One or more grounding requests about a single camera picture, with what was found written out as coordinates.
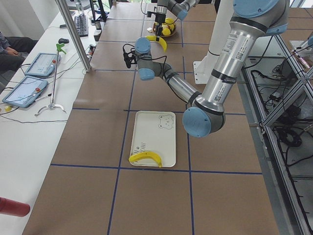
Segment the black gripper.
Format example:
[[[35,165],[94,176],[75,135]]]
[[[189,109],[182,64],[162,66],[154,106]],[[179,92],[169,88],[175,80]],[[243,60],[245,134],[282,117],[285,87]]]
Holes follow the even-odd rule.
[[[165,19],[166,19],[166,14],[156,12],[155,22],[156,22],[156,41],[157,42],[160,41],[162,24],[165,23]]]

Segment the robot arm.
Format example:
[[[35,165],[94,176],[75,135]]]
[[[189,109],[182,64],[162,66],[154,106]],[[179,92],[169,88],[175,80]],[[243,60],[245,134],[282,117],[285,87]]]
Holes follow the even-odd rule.
[[[196,6],[199,2],[199,0],[184,0],[182,3],[178,3],[175,0],[158,0],[155,9],[156,40],[159,41],[160,39],[163,30],[162,24],[165,23],[167,10],[173,13],[178,19],[184,20],[191,7]]]
[[[225,123],[224,101],[256,40],[286,31],[290,3],[287,0],[223,0],[218,16],[224,15],[229,26],[217,27],[223,33],[224,46],[208,75],[203,92],[181,79],[167,63],[152,59],[150,41],[141,37],[135,42],[133,58],[142,80],[162,78],[176,95],[190,105],[183,114],[185,131],[193,137],[205,137],[220,130]]]

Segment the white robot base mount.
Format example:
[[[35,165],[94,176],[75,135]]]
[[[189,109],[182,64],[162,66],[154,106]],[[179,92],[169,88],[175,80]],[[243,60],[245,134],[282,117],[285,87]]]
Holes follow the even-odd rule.
[[[221,0],[215,20],[207,55],[201,61],[194,61],[196,84],[206,84],[220,56],[231,31],[230,19],[234,13],[232,0]]]

